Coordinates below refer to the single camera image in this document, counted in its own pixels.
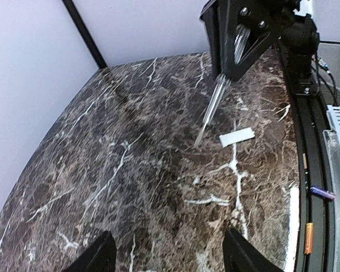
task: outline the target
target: white eraser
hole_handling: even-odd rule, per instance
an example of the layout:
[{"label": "white eraser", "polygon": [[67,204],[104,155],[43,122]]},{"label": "white eraser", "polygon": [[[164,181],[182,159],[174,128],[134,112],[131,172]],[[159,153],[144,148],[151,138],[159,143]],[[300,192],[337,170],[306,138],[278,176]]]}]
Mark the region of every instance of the white eraser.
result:
[{"label": "white eraser", "polygon": [[219,136],[223,147],[252,138],[254,138],[254,131],[250,127]]}]

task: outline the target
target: bolt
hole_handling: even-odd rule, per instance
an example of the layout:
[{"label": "bolt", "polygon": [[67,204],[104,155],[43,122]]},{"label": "bolt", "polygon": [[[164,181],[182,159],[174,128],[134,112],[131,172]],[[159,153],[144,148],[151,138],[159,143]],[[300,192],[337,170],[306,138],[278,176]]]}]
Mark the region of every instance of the bolt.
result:
[{"label": "bolt", "polygon": [[246,16],[248,14],[248,9],[246,7],[242,8],[239,12],[240,16]]},{"label": "bolt", "polygon": [[266,22],[265,21],[260,21],[258,23],[258,27],[259,27],[259,29],[264,29],[266,27]]}]

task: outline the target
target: purple marker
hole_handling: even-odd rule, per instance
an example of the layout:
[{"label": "purple marker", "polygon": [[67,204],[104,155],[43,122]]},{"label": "purple marker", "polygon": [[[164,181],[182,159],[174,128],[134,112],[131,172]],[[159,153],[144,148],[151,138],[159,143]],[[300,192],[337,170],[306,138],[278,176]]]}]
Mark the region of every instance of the purple marker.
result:
[{"label": "purple marker", "polygon": [[320,197],[327,198],[328,200],[334,200],[335,194],[326,190],[323,190],[316,186],[311,186],[311,193],[317,194]]}]

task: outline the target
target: brown marble surface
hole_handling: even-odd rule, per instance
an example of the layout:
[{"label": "brown marble surface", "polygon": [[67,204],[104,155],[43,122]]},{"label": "brown marble surface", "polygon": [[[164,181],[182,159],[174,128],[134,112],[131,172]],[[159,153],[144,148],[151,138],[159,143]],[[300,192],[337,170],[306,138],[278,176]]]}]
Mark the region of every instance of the brown marble surface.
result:
[{"label": "brown marble surface", "polygon": [[[0,271],[60,271],[103,230],[116,241],[117,271],[224,271],[230,226],[282,268],[298,161],[277,53],[227,90],[194,148],[210,74],[207,53],[95,74],[0,214]],[[255,139],[221,147],[219,135],[247,127]]]}]

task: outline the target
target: marble countertop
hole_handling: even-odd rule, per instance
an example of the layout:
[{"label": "marble countertop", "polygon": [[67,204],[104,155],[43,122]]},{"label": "marble countertop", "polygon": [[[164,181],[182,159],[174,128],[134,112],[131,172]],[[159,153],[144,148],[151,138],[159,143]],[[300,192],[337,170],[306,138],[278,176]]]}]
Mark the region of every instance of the marble countertop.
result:
[{"label": "marble countertop", "polygon": [[[213,88],[208,53],[96,73],[0,214],[0,271],[60,271],[103,230],[117,271],[224,271],[230,226],[283,268],[299,174],[277,52],[226,91],[194,148]],[[255,139],[221,147],[219,135],[247,127]]]}]

